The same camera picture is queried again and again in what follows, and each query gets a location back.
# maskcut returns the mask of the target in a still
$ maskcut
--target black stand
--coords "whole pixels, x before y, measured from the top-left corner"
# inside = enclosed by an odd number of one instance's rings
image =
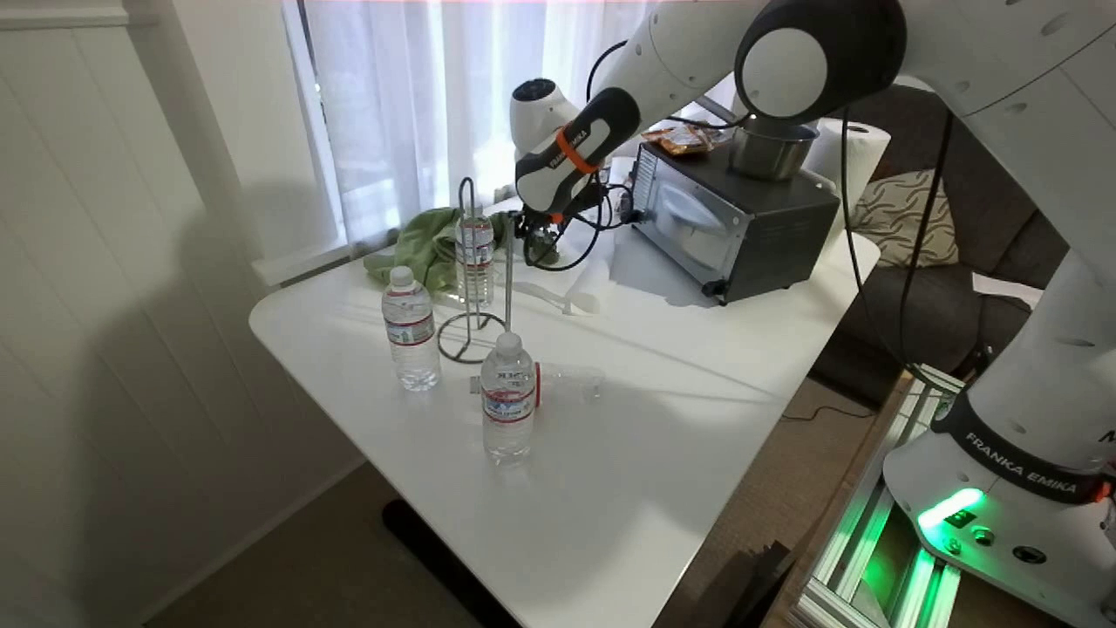
[[[430,522],[404,503],[391,498],[384,528],[407,545],[407,553],[486,626],[518,628],[518,623],[466,571],[466,566],[430,529]]]

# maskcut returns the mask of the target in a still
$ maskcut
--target green led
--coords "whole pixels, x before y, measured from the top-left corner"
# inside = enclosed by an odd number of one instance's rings
[[[871,602],[890,602],[894,589],[901,584],[895,566],[890,566],[890,556],[876,553],[865,566],[865,589],[871,593]]]
[[[947,516],[958,513],[958,510],[975,507],[979,498],[983,498],[979,490],[958,490],[958,492],[951,492],[947,498],[940,498],[937,507],[925,510],[925,513],[916,516],[916,528],[919,528],[919,529],[933,529],[933,528],[940,528],[940,519],[947,519]]]

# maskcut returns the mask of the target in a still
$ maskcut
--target clear bottle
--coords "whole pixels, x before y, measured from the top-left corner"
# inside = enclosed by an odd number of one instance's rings
[[[384,295],[384,325],[397,385],[432,390],[438,385],[438,349],[432,339],[432,299],[407,265],[391,268]]]
[[[466,307],[492,304],[492,224],[479,212],[457,224],[457,289]]]
[[[536,363],[518,336],[503,333],[481,363],[486,449],[492,464],[531,456],[536,417]]]

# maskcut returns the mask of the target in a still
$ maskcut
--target white curtain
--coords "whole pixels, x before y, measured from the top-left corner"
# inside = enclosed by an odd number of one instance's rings
[[[302,0],[349,242],[514,186],[508,96],[581,104],[593,61],[653,0]]]

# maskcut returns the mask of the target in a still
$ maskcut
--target white wall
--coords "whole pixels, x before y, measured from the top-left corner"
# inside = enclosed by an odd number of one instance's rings
[[[124,7],[156,39],[138,49],[145,62],[152,56],[172,67],[188,62],[188,77],[177,81],[195,81],[191,97],[210,107],[237,186],[294,186],[282,200],[239,200],[257,272],[275,278],[286,265],[341,243],[309,157],[282,0],[124,0]]]
[[[249,333],[239,208],[315,200],[315,175],[230,171],[124,28],[6,7],[0,626],[137,626],[358,460]]]

